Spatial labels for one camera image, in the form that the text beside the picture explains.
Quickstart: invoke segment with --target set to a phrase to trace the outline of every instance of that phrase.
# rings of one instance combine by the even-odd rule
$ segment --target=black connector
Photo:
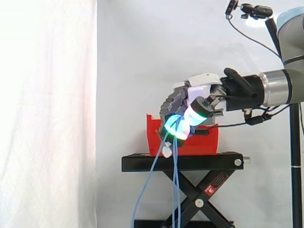
[[[231,15],[232,11],[234,11],[238,6],[238,0],[231,0],[228,4],[225,14]]]
[[[271,117],[272,115],[270,114],[263,114],[263,115],[248,118],[245,121],[248,125],[253,126],[253,125],[261,124],[266,120],[271,120]]]

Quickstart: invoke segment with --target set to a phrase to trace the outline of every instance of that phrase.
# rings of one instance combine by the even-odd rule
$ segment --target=blue cable
[[[176,131],[180,124],[182,116],[176,121]],[[181,192],[180,192],[180,181],[179,181],[179,174],[178,174],[178,145],[177,145],[177,138],[173,138],[173,164],[174,164],[174,171],[173,171],[173,203],[172,203],[172,228],[175,228],[175,193],[177,195],[177,204],[178,204],[178,218],[177,218],[177,228],[181,228]]]
[[[180,120],[182,119],[182,117],[180,117],[175,123],[176,123],[176,130],[178,129]],[[131,228],[134,228],[134,222],[135,222],[135,216],[136,216],[136,212],[139,206],[139,203],[143,197],[144,192],[146,191],[146,188],[150,182],[151,176],[153,174],[153,170],[155,168],[156,162],[160,156],[161,150],[165,144],[165,141],[168,137],[169,132],[166,133],[164,139],[161,142],[160,148],[156,154],[156,157],[153,161],[153,164],[151,166],[151,169],[149,171],[149,176],[142,188],[142,191],[137,199],[137,202],[135,204],[135,208],[134,208],[134,212],[133,212],[133,217],[132,217],[132,225]],[[173,152],[172,152],[172,156],[173,156],[173,166],[174,166],[174,171],[173,171],[173,191],[172,191],[172,228],[175,228],[175,205],[174,205],[174,201],[175,201],[175,194],[177,195],[177,202],[178,202],[178,223],[177,223],[177,228],[181,228],[181,194],[180,194],[180,183],[179,183],[179,175],[178,175],[178,168],[177,168],[177,157],[178,157],[178,146],[177,146],[177,138],[174,137],[173,138]]]
[[[156,157],[155,157],[155,159],[154,159],[154,161],[153,161],[153,164],[152,164],[152,166],[151,166],[151,169],[150,169],[150,172],[149,172],[149,176],[148,176],[148,178],[147,178],[147,181],[145,182],[145,184],[144,184],[144,186],[143,186],[143,188],[142,188],[142,192],[141,192],[141,194],[139,195],[139,197],[138,197],[138,199],[137,199],[137,202],[136,202],[136,204],[135,204],[135,209],[134,209],[134,213],[133,213],[133,217],[132,217],[132,225],[131,225],[131,228],[134,228],[135,216],[136,216],[136,212],[137,212],[137,209],[138,209],[139,202],[141,201],[141,199],[142,199],[142,197],[143,197],[143,194],[144,194],[144,192],[146,191],[146,188],[147,188],[147,186],[148,186],[148,183],[149,183],[149,181],[150,181],[150,179],[151,179],[151,176],[152,176],[152,174],[153,174],[154,167],[155,167],[156,162],[157,162],[157,160],[158,160],[158,158],[159,158],[159,156],[160,156],[161,150],[162,150],[162,148],[163,148],[163,146],[164,146],[164,144],[165,144],[165,141],[166,141],[166,139],[167,139],[167,137],[168,137],[168,134],[169,134],[169,132],[166,133],[165,137],[163,138],[163,140],[162,140],[162,142],[161,142],[161,146],[160,146],[160,148],[159,148],[159,150],[158,150],[158,152],[157,152],[157,155],[156,155]]]
[[[179,174],[178,174],[178,146],[177,146],[177,138],[174,137],[173,139],[173,146],[175,147],[174,153],[175,153],[175,172],[176,172],[176,191],[177,191],[177,209],[178,209],[178,218],[177,218],[177,228],[181,228],[181,192],[180,192],[180,180],[179,180]]]

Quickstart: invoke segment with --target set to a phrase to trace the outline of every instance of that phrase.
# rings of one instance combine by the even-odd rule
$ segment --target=silver metal cylinder
[[[282,70],[264,72],[259,75],[264,87],[266,107],[285,104],[289,96],[288,80]]]

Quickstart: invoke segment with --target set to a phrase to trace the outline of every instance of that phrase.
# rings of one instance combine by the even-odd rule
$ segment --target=robotic hand
[[[160,138],[169,132],[167,141],[171,143],[176,136],[178,146],[182,146],[195,133],[197,126],[210,125],[206,121],[223,115],[223,110],[245,110],[246,115],[260,106],[303,102],[304,7],[279,16],[278,39],[284,69],[242,77],[237,71],[226,68],[226,77],[202,74],[177,84],[161,106]],[[270,118],[270,115],[248,118],[247,123],[255,125]]]

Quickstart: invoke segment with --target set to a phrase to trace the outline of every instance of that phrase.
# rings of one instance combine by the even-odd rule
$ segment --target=red basket
[[[155,157],[161,145],[161,140],[157,134],[162,120],[153,119],[147,115],[147,138],[150,155]],[[206,129],[206,126],[199,126],[199,129]],[[219,129],[213,128],[208,135],[194,135],[186,140],[184,145],[179,148],[179,156],[189,155],[211,155],[218,150]]]

